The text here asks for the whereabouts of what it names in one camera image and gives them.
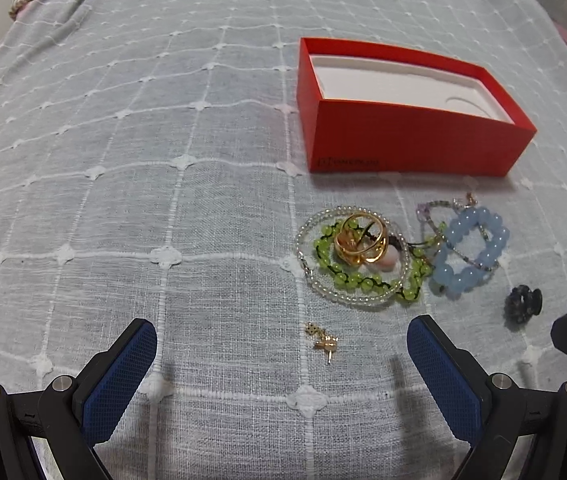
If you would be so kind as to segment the black hair claw clip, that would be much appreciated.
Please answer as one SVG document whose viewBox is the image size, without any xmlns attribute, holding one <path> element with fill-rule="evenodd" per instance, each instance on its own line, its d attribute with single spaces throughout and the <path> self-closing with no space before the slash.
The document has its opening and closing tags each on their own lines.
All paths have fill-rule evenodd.
<svg viewBox="0 0 567 480">
<path fill-rule="evenodd" d="M 543 308 L 543 292 L 539 288 L 530 289 L 519 285 L 512 289 L 505 300 L 505 315 L 509 322 L 525 324 L 533 316 L 539 315 Z"/>
</svg>

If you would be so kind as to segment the green bead bracelet pink pendant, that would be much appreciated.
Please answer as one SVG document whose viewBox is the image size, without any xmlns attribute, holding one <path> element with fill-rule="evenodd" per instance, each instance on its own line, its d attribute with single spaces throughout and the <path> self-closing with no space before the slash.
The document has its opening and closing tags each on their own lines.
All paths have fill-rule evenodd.
<svg viewBox="0 0 567 480">
<path fill-rule="evenodd" d="M 425 280 L 434 271 L 432 259 L 436 255 L 440 239 L 430 236 L 422 242 L 407 242 L 389 230 L 389 246 L 384 257 L 376 263 L 349 266 L 335 251 L 334 235 L 346 218 L 338 218 L 321 228 L 321 235 L 314 240 L 314 255 L 319 270 L 332 278 L 335 289 L 354 295 L 377 295 L 387 299 L 397 298 L 407 304 L 417 301 Z"/>
</svg>

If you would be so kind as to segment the small gold earring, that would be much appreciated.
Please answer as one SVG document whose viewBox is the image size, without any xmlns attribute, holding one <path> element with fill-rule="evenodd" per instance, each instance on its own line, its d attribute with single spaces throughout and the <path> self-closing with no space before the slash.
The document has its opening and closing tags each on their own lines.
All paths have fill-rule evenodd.
<svg viewBox="0 0 567 480">
<path fill-rule="evenodd" d="M 328 363 L 331 363 L 332 356 L 338 350 L 339 338 L 329 334 L 324 328 L 314 323 L 307 323 L 304 330 L 308 336 L 315 340 L 314 348 L 325 352 Z"/>
</svg>

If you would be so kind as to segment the gold cage ring green stone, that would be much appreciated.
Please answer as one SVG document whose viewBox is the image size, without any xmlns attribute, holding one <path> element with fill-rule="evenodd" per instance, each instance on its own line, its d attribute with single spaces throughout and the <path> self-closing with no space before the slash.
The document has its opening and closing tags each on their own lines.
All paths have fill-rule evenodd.
<svg viewBox="0 0 567 480">
<path fill-rule="evenodd" d="M 376 214 L 355 212 L 343 221 L 334 235 L 333 245 L 349 266 L 376 263 L 387 252 L 389 230 Z"/>
</svg>

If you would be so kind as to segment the grey checked bedspread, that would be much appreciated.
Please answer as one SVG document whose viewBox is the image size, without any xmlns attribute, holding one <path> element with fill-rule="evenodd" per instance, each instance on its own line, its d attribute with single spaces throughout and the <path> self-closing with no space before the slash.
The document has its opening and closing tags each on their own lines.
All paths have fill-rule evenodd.
<svg viewBox="0 0 567 480">
<path fill-rule="evenodd" d="M 313 176 L 295 105 L 304 36 L 487 68 L 537 133 L 500 180 Z M 510 230 L 495 275 L 365 311 L 307 285 L 299 227 L 472 193 Z M 509 322 L 527 285 L 543 308 Z M 432 315 L 485 370 L 556 390 L 567 356 L 567 46 L 534 0 L 40 0 L 0 44 L 0 385 L 77 374 L 134 318 L 154 363 L 110 441 L 117 479 L 447 479 L 456 440 L 406 330 Z M 305 333 L 339 338 L 328 363 Z"/>
</svg>

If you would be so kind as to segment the red cardboard box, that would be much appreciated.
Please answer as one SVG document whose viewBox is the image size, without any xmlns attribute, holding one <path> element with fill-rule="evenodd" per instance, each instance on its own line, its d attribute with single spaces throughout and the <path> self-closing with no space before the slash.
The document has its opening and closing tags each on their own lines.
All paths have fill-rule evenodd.
<svg viewBox="0 0 567 480">
<path fill-rule="evenodd" d="M 486 68 L 368 41 L 302 38 L 297 107 L 312 172 L 504 177 L 536 133 Z"/>
</svg>

